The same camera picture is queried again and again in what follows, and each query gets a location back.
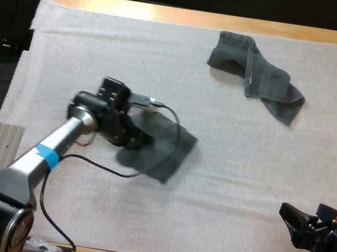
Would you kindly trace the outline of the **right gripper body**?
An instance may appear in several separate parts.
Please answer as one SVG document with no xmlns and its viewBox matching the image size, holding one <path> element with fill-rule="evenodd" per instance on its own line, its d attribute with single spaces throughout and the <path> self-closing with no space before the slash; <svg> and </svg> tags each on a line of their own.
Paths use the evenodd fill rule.
<svg viewBox="0 0 337 252">
<path fill-rule="evenodd" d="M 302 229 L 294 230 L 291 241 L 297 249 L 311 252 L 337 252 L 337 218 L 328 223 L 311 216 Z"/>
</svg>

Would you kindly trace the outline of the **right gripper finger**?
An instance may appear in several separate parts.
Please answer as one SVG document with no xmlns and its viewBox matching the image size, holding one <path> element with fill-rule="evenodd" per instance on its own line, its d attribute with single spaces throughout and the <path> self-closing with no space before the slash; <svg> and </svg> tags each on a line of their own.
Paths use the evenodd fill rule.
<svg viewBox="0 0 337 252">
<path fill-rule="evenodd" d="M 321 203 L 318 205 L 316 216 L 318 216 L 321 221 L 331 222 L 337 217 L 337 210 Z"/>
<path fill-rule="evenodd" d="M 300 211 L 292 204 L 284 202 L 281 204 L 279 214 L 285 222 L 290 235 L 303 234 L 314 231 L 318 217 Z"/>
</svg>

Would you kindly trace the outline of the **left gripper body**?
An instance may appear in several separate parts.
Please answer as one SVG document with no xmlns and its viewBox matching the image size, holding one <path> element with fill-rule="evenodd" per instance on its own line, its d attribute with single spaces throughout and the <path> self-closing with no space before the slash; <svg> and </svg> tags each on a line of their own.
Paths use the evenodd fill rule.
<svg viewBox="0 0 337 252">
<path fill-rule="evenodd" d="M 134 105 L 149 105 L 146 96 L 132 93 L 124 83 L 108 76 L 104 78 L 97 96 L 107 104 L 99 125 L 99 131 L 106 140 L 128 149 L 152 144 L 153 138 L 135 125 L 129 115 Z"/>
</svg>

